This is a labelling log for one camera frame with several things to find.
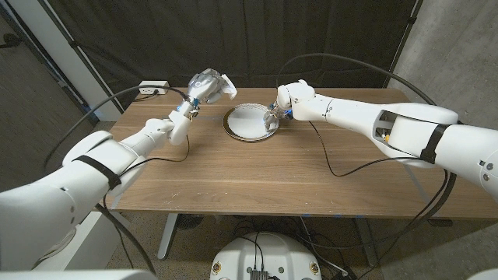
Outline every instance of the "black curtain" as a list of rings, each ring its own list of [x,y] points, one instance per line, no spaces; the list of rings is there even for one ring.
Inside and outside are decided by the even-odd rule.
[[[298,54],[327,52],[388,70],[415,0],[50,0],[113,91],[142,80],[186,86],[206,68],[237,87],[273,87]],[[328,58],[290,65],[281,83],[382,87],[382,75]],[[121,99],[127,106],[133,96]]]

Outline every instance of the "table leg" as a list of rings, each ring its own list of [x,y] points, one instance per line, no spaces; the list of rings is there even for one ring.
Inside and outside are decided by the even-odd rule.
[[[168,220],[166,220],[166,225],[164,226],[163,238],[157,251],[157,258],[160,260],[165,260],[168,257],[174,234],[177,231],[177,218],[178,214],[168,214]]]
[[[365,218],[355,218],[355,223],[361,243],[369,243],[374,240],[368,221]],[[365,246],[363,251],[366,255],[366,263],[372,268],[378,262],[377,248],[375,245]]]

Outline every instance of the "white plate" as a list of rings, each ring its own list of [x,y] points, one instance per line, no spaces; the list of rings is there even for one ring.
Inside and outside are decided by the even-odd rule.
[[[245,142],[257,142],[272,136],[276,129],[267,131],[265,113],[269,109],[261,104],[245,103],[230,109],[223,118],[223,127],[228,135]],[[278,127],[278,119],[273,124]]]

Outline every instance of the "wall outlet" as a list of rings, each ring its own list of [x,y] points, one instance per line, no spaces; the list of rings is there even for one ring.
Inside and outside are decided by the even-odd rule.
[[[142,81],[140,82],[140,86],[146,86],[146,85],[154,85],[154,86],[170,86],[168,81]],[[154,91],[159,90],[159,94],[166,94],[167,89],[159,89],[159,88],[141,88],[140,93],[141,94],[153,94]]]

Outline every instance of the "black strap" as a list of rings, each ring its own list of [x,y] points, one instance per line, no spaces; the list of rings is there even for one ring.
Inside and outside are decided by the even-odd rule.
[[[427,146],[420,153],[420,158],[428,163],[434,164],[436,162],[436,147],[439,144],[439,141],[443,137],[444,131],[448,128],[450,124],[438,124],[432,135],[427,142]]]
[[[107,168],[107,166],[103,165],[102,163],[99,163],[95,159],[92,159],[89,156],[83,155],[83,156],[77,157],[73,161],[75,161],[75,160],[79,160],[81,162],[84,162],[84,163],[90,165],[91,167],[95,168],[96,170],[99,170],[109,180],[109,188],[111,191],[117,185],[121,184],[121,180],[119,179],[119,176],[116,173],[112,172],[112,170]]]

